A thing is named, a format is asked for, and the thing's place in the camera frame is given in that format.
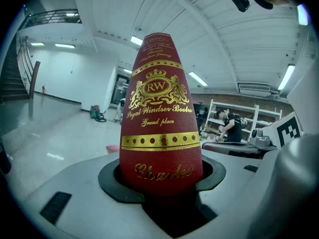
brick wall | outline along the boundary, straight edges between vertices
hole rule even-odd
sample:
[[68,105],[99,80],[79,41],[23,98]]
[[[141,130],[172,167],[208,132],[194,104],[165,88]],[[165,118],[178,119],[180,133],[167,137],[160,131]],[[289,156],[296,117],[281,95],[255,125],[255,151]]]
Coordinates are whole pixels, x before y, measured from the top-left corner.
[[207,95],[207,94],[192,94],[193,104],[199,104],[202,102],[203,105],[210,105],[210,101],[214,99],[214,102],[234,104],[239,106],[254,107],[254,105],[259,105],[260,109],[275,111],[277,112],[283,110],[283,116],[286,116],[294,111],[291,105],[285,104],[278,101],[257,99],[250,97],[232,96],[232,95]]

black cup holder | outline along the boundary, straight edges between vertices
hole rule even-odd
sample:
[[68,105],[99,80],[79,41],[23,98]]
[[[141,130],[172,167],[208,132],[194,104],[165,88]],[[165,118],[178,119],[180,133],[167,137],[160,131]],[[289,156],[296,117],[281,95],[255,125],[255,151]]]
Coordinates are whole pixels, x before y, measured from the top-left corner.
[[226,169],[221,163],[206,156],[202,155],[202,160],[203,179],[196,183],[194,192],[182,196],[148,196],[126,187],[119,159],[104,166],[98,180],[110,197],[121,203],[141,204],[146,214],[161,229],[177,238],[200,228],[217,216],[201,203],[198,192],[215,188],[225,178]]
[[[196,183],[196,192],[212,190],[226,176],[226,169],[221,163],[203,155],[202,160],[203,179]],[[105,165],[98,175],[98,180],[103,191],[118,202],[131,204],[145,202],[142,193],[125,186],[121,176],[119,159]]]

gold crown logo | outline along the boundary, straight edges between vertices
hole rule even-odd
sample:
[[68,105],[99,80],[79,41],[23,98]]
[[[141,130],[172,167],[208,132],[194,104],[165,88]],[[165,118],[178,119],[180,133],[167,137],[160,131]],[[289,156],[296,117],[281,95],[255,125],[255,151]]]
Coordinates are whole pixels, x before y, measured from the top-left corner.
[[165,77],[166,75],[166,72],[163,71],[163,70],[157,70],[157,69],[154,69],[153,72],[149,72],[148,74],[146,74],[146,79],[149,79],[149,78],[152,78],[152,77]]

staircase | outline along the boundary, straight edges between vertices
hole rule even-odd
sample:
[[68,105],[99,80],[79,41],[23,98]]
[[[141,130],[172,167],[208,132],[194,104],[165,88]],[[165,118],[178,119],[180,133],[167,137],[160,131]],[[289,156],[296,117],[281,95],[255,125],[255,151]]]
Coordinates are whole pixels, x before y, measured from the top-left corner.
[[16,37],[14,37],[6,54],[0,77],[0,103],[9,100],[29,99],[22,81],[16,54]]

green vacuum cleaner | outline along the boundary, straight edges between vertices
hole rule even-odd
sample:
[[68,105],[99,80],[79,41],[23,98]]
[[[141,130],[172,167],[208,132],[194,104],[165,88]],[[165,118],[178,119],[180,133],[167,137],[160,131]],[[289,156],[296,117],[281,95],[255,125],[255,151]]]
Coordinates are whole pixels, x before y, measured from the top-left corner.
[[100,113],[100,107],[98,105],[91,106],[90,117],[98,122],[106,122],[103,114]]

